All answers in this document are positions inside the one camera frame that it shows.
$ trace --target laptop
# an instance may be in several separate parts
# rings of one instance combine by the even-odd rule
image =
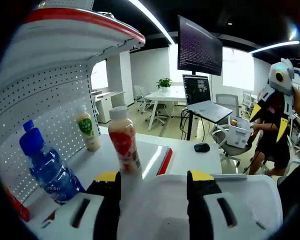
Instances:
[[[233,111],[211,101],[207,76],[182,75],[186,107],[202,118],[216,124]]]

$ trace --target black ceiling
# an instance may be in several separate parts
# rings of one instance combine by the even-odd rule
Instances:
[[[202,26],[217,36],[224,34],[250,41],[258,46],[268,46],[289,40],[290,33],[298,25],[293,15],[287,17],[293,6],[285,5],[288,0],[140,0],[150,12],[161,22],[168,32],[178,31],[178,15],[181,15]],[[168,46],[165,38],[147,39],[148,36],[160,34],[160,30],[128,0],[94,1],[94,11],[111,12],[116,19],[138,29],[145,37],[146,44],[142,50]],[[232,40],[223,40],[223,45],[252,51],[255,48]],[[300,32],[294,40],[300,41]],[[280,58],[300,59],[300,44],[276,48],[260,53],[254,57],[269,63]]]

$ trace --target red object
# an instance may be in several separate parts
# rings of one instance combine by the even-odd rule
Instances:
[[[25,23],[33,23],[41,20],[76,20],[91,24],[97,24],[109,29],[116,30],[120,33],[131,36],[137,39],[141,43],[146,43],[146,38],[141,33],[135,31],[134,29],[120,23],[114,19],[108,18],[106,16],[99,15],[97,13],[82,10],[82,9],[72,9],[72,8],[43,8],[33,11]]]
[[[115,150],[122,156],[126,155],[132,145],[132,137],[124,132],[110,132]]]
[[[17,211],[20,218],[25,220],[26,222],[29,222],[30,215],[29,210],[23,206],[16,198],[11,194],[9,189],[7,187],[4,187],[7,197],[9,198],[12,207]]]
[[[162,175],[162,174],[166,173],[169,162],[170,162],[171,157],[172,157],[172,153],[173,153],[172,149],[169,148],[167,154],[165,155],[165,157],[163,159],[162,165],[161,165],[161,167],[160,167],[160,169],[159,169],[159,171],[156,175]]]

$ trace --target red shelf trim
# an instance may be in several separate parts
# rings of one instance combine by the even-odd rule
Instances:
[[[165,174],[168,168],[168,165],[170,163],[171,157],[172,157],[172,149],[169,148],[167,154],[165,155],[165,158],[163,159],[161,168],[159,169],[158,173],[156,175],[162,175]]]
[[[141,33],[129,28],[128,26],[119,23],[115,20],[109,19],[108,17],[85,11],[80,9],[72,8],[43,8],[33,11],[25,23],[33,23],[41,20],[76,20],[86,23],[97,24],[106,28],[116,30],[120,33],[129,35],[134,39],[137,39],[141,43],[145,44],[146,39]]]

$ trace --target monitor screen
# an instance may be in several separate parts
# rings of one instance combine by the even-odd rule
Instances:
[[[222,42],[179,16],[178,69],[221,76]]]
[[[210,88],[207,76],[182,75],[187,106],[210,101]]]

